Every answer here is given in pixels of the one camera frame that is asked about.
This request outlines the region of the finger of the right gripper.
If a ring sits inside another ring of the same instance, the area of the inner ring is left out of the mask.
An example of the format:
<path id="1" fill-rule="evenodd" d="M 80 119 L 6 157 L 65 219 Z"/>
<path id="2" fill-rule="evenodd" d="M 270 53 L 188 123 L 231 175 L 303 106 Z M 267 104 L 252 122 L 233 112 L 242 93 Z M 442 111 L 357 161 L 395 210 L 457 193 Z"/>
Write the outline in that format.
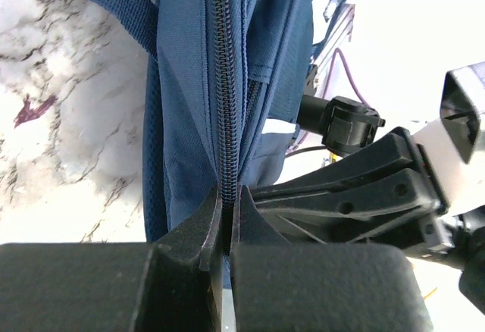
<path id="1" fill-rule="evenodd" d="M 251 191 L 256 202 L 321 191 L 340 192 L 381 180 L 413 164 L 407 137 L 388 133 L 344 159 L 285 183 Z"/>
<path id="2" fill-rule="evenodd" d="M 340 192 L 285 196 L 255 204 L 265 220 L 291 243 L 392 245 L 390 231 L 419 214 L 424 206 L 436 205 L 437 200 L 427 191 L 420 173 L 405 168 Z"/>

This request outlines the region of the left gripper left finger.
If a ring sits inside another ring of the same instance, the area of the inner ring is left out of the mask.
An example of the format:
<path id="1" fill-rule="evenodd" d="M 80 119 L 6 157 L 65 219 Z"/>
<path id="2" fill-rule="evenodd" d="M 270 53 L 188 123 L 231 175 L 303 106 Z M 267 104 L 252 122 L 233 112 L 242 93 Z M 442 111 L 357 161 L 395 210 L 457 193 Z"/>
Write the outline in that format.
<path id="1" fill-rule="evenodd" d="M 218 331 L 221 200 L 155 243 L 1 247 L 3 331 Z"/>

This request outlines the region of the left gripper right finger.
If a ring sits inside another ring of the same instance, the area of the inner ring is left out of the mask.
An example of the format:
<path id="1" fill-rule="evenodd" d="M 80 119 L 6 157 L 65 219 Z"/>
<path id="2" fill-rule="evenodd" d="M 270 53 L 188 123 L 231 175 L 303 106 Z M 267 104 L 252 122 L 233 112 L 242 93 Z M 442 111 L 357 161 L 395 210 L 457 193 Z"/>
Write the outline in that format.
<path id="1" fill-rule="evenodd" d="M 233 214 L 231 281 L 239 331 L 433 330 L 401 250 L 290 243 L 246 187 Z"/>

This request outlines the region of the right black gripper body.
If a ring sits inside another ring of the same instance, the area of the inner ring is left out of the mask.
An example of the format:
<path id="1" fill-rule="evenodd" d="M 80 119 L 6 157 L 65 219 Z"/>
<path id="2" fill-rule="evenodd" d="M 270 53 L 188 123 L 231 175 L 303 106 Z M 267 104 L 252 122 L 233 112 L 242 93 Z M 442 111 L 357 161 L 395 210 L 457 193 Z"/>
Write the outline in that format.
<path id="1" fill-rule="evenodd" d="M 424 147 L 401 127 L 397 127 L 393 132 L 405 139 L 424 185 L 429 194 L 434 196 L 437 204 L 424 206 L 419 214 L 392 229 L 390 231 L 391 244 L 410 256 L 463 256 L 466 237 L 459 227 L 450 227 L 442 219 L 442 216 L 448 211 L 449 203 L 430 165 L 430 159 Z"/>

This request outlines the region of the navy blue student backpack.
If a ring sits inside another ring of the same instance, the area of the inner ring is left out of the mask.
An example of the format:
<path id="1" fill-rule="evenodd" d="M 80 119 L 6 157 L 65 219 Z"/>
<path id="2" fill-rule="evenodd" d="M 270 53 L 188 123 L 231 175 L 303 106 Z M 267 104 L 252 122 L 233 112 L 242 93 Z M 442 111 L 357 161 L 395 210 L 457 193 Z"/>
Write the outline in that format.
<path id="1" fill-rule="evenodd" d="M 90 0 L 149 53 L 145 236 L 163 237 L 213 186 L 272 184 L 296 122 L 314 42 L 313 0 Z"/>

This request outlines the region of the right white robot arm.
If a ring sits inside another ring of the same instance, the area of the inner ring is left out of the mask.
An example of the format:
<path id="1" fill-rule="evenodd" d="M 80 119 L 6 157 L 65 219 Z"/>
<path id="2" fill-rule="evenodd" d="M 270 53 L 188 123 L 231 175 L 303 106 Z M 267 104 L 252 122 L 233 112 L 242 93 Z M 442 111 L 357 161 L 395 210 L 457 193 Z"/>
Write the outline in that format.
<path id="1" fill-rule="evenodd" d="M 292 241 L 382 243 L 461 271 L 460 292 L 484 307 L 484 65 L 445 75 L 439 116 L 397 127 L 342 160 L 252 191 Z"/>

